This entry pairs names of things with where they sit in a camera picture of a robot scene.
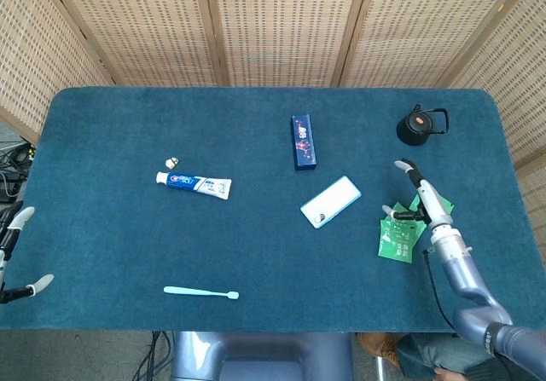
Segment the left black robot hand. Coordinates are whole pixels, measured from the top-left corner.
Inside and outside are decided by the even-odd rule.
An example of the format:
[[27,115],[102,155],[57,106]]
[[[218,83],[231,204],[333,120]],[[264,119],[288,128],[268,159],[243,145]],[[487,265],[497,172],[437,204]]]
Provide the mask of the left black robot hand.
[[23,202],[17,201],[9,208],[1,211],[1,304],[12,303],[22,298],[35,297],[46,289],[55,276],[46,274],[35,283],[22,287],[7,289],[4,276],[6,274],[9,260],[15,250],[20,232],[27,221],[35,212],[32,206],[22,209]]

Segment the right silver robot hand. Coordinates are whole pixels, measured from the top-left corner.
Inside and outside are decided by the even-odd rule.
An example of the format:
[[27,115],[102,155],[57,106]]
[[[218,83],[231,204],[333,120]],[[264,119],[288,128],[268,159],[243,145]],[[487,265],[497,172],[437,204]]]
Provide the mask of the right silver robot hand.
[[398,212],[387,205],[383,205],[382,210],[384,213],[396,220],[424,222],[431,230],[443,226],[451,227],[453,220],[444,208],[442,198],[433,185],[422,176],[416,165],[407,159],[396,160],[394,164],[409,177],[420,198],[420,202],[416,211],[406,212]]

